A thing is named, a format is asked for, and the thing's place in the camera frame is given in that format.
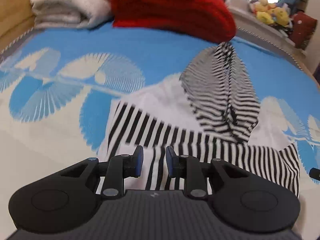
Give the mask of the dark red box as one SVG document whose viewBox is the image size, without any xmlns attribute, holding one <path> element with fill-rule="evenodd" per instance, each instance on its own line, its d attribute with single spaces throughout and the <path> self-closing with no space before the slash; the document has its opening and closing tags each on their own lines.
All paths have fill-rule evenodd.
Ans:
<svg viewBox="0 0 320 240">
<path fill-rule="evenodd" d="M 306 50 L 309 42 L 317 28 L 318 20 L 310 17 L 302 11 L 294 14 L 292 18 L 292 32 L 289 39 L 297 49 Z"/>
</svg>

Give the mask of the wooden headboard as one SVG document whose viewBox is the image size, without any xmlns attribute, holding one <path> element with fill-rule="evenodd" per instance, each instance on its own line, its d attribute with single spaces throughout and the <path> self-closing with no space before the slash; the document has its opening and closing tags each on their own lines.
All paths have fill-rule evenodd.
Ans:
<svg viewBox="0 0 320 240">
<path fill-rule="evenodd" d="M 34 26 L 29 0 L 1 0 L 1 50 Z"/>
</svg>

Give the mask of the red knitted blanket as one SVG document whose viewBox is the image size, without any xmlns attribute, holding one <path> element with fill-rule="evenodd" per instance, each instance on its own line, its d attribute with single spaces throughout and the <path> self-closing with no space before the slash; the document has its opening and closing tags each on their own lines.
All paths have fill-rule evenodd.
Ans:
<svg viewBox="0 0 320 240">
<path fill-rule="evenodd" d="M 169 30 L 214 43 L 236 35 L 223 0 L 111 0 L 111 9 L 114 27 Z"/>
</svg>

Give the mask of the yellow plush toys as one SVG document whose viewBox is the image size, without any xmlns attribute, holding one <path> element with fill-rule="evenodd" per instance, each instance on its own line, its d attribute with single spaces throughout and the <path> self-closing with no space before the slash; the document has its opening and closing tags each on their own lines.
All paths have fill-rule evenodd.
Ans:
<svg viewBox="0 0 320 240">
<path fill-rule="evenodd" d="M 248 7 L 255 18 L 263 24 L 279 28 L 293 27 L 291 10 L 286 3 L 279 7 L 277 3 L 270 3 L 268 0 L 250 0 Z"/>
</svg>

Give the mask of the blue white patterned bedsheet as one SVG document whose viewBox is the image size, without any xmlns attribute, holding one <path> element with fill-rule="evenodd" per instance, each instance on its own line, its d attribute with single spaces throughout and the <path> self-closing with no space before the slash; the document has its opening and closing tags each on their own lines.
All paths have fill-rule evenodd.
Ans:
<svg viewBox="0 0 320 240">
<path fill-rule="evenodd" d="M 294 144 L 301 212 L 295 229 L 319 236 L 319 88 L 302 65 L 247 31 L 231 41 L 260 103 L 251 143 Z M 217 46 L 188 35 L 143 28 L 48 29 L 1 55 L 1 239 L 15 225 L 8 203 L 19 188 L 86 158 L 107 160 L 119 100 L 182 73 Z"/>
</svg>

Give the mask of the black white striped garment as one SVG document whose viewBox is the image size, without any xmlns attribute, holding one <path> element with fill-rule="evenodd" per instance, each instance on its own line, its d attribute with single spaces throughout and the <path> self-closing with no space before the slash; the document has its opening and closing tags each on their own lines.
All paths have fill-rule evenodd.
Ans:
<svg viewBox="0 0 320 240">
<path fill-rule="evenodd" d="M 218 158 L 299 193 L 300 169 L 294 144 L 279 149 L 254 145 L 260 103 L 246 66 L 223 42 L 200 51 L 185 70 L 122 97 L 110 121 L 107 159 L 144 150 L 142 176 L 129 188 L 181 190 L 170 178 L 165 149 L 202 163 Z"/>
</svg>

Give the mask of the beige folded blanket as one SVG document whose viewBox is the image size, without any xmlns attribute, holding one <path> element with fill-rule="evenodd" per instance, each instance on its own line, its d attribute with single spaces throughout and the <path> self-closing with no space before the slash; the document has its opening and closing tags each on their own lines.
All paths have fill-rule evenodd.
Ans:
<svg viewBox="0 0 320 240">
<path fill-rule="evenodd" d="M 36 28 L 92 29 L 112 17 L 111 0 L 30 0 Z"/>
</svg>

